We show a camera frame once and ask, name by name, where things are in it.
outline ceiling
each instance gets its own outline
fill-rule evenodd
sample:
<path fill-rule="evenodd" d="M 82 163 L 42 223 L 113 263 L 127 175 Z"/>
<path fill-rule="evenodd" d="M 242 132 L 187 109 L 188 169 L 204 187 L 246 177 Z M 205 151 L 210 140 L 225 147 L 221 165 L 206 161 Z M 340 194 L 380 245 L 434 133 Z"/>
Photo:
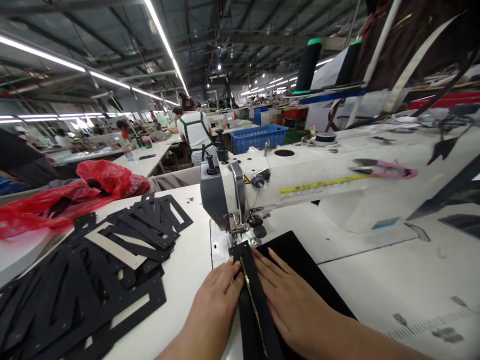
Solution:
<path fill-rule="evenodd" d="M 312 37 L 324 41 L 321 57 L 345 47 L 357 0 L 152 0 L 190 93 L 202 93 L 209 77 L 229 75 L 246 85 L 263 73 L 298 70 L 303 47 Z M 96 68 L 148 91 L 176 97 L 182 86 L 172 61 L 150 24 L 142 0 L 10 0 L 0 5 L 0 31 Z M 353 36 L 366 19 L 361 0 Z M 107 90 L 88 75 L 72 72 L 6 45 L 0 45 L 0 87 L 21 89 L 22 97 L 48 95 L 86 99 Z M 213 80 L 213 85 L 223 84 Z M 42 84 L 40 89 L 24 91 Z"/>

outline blue bin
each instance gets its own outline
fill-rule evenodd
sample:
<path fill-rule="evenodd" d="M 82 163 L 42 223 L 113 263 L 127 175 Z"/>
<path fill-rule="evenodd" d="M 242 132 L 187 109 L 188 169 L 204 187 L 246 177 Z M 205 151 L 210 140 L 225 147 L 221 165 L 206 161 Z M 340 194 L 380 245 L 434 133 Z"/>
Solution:
<path fill-rule="evenodd" d="M 270 140 L 272 147 L 283 145 L 288 130 L 289 128 L 286 126 L 270 124 L 232 132 L 230 137 L 233 154 L 245 154 L 249 147 L 263 149 L 267 140 Z"/>

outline yellow label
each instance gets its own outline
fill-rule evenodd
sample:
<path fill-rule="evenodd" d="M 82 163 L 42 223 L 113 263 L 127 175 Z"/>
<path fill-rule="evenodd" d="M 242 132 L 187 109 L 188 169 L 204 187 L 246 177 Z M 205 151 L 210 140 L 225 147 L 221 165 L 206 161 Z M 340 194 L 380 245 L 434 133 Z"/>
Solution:
<path fill-rule="evenodd" d="M 334 185 L 339 185 L 339 184 L 344 184 L 344 183 L 350 183 L 356 180 L 361 180 L 361 179 L 366 179 L 370 178 L 371 175 L 354 175 L 354 176 L 347 176 L 347 177 L 342 177 L 334 180 L 328 180 L 328 181 L 322 181 L 322 182 L 314 182 L 308 185 L 300 185 L 300 186 L 295 186 L 295 187 L 287 187 L 283 188 L 278 192 L 278 195 L 285 195 L 285 194 L 292 194 L 292 193 L 302 193 L 305 191 L 312 191 L 313 193 L 317 192 L 315 190 L 322 189 L 322 188 L 327 188 L 330 186 Z"/>

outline apron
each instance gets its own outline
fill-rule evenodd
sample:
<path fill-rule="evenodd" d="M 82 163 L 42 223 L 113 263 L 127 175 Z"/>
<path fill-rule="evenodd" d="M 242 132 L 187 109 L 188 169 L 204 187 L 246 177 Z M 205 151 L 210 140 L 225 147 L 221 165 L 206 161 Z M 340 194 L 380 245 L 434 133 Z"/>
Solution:
<path fill-rule="evenodd" d="M 205 153 L 207 152 L 207 149 L 212 147 L 212 146 L 215 146 L 215 144 L 213 143 L 212 138 L 210 137 L 210 133 L 207 130 L 207 127 L 204 124 L 204 114 L 203 114 L 203 112 L 200 113 L 200 120 L 185 123 L 185 121 L 183 121 L 182 118 L 180 118 L 180 122 L 183 124 L 183 129 L 185 131 L 185 140 L 186 140 L 186 143 L 188 144 L 188 147 L 190 148 L 190 154 L 189 154 L 190 160 L 192 159 L 192 153 L 193 152 L 201 151 L 201 161 L 202 162 L 205 161 Z M 189 131 L 188 131 L 187 128 L 188 128 L 189 125 L 194 125 L 194 124 L 201 124 L 203 126 L 203 129 L 205 130 L 205 134 L 210 139 L 210 143 L 207 146 L 202 144 L 200 149 L 192 149 L 192 147 L 190 146 Z"/>

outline zipper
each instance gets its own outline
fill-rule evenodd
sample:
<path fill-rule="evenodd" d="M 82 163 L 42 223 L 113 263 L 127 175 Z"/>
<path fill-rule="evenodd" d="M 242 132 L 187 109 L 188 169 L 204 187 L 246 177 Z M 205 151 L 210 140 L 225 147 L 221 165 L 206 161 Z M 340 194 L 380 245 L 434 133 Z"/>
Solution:
<path fill-rule="evenodd" d="M 253 312 L 255 313 L 256 324 L 258 325 L 258 329 L 260 330 L 261 344 L 263 345 L 263 352 L 265 356 L 268 358 L 269 356 L 267 355 L 267 347 L 265 346 L 264 334 L 262 332 L 262 327 L 260 325 L 259 312 L 257 311 L 257 306 L 255 305 L 254 297 L 252 295 L 252 289 L 250 287 L 250 279 L 249 279 L 249 275 L 247 274 L 247 269 L 245 268 L 245 263 L 244 263 L 244 257 L 242 255 L 240 255 L 240 264 L 241 264 L 241 269 L 243 271 L 243 276 L 245 277 L 246 288 L 248 289 L 248 294 L 250 295 L 250 301 L 253 307 Z"/>

